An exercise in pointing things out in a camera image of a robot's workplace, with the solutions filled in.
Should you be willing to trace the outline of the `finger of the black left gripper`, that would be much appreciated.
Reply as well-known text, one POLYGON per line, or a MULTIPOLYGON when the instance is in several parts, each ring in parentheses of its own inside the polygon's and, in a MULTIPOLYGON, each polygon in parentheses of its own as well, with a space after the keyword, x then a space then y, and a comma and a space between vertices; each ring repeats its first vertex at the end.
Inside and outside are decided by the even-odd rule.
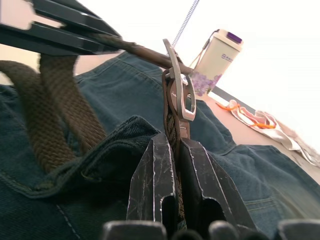
POLYGON ((32 3, 37 15, 75 25, 94 33, 120 36, 101 17, 76 0, 34 0, 32 3))
POLYGON ((93 38, 40 22, 32 23, 31 28, 27 30, 1 24, 0 43, 51 56, 102 55, 118 52, 117 48, 93 38))

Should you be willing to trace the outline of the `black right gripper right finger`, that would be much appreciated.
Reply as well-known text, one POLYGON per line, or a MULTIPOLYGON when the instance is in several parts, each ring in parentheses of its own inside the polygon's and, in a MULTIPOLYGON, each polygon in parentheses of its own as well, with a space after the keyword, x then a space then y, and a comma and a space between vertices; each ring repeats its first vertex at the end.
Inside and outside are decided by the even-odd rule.
POLYGON ((226 221, 238 231, 255 230, 234 181, 204 146, 182 138, 179 153, 187 227, 206 231, 212 222, 226 221))

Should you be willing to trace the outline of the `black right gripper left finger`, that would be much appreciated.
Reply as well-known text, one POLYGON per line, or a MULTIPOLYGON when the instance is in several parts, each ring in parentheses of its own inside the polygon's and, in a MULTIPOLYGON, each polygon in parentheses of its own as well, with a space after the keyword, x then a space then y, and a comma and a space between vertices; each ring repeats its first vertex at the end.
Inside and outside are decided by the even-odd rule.
POLYGON ((177 221, 177 184, 173 153, 164 133, 149 141, 130 182, 127 220, 177 221))

